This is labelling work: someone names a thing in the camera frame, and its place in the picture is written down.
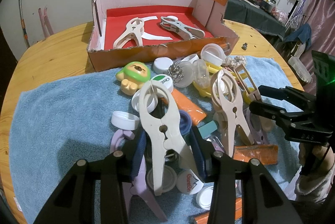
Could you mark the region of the person right hand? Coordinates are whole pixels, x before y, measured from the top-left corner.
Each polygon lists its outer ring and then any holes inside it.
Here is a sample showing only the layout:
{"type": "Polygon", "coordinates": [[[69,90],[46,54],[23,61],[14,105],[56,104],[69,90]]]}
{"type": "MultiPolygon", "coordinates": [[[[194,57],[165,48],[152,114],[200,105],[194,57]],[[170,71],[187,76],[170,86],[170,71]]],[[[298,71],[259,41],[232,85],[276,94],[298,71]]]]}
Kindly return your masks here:
{"type": "Polygon", "coordinates": [[[330,147],[299,144],[299,162],[305,176],[324,176],[334,165],[334,152],[330,147]]]}

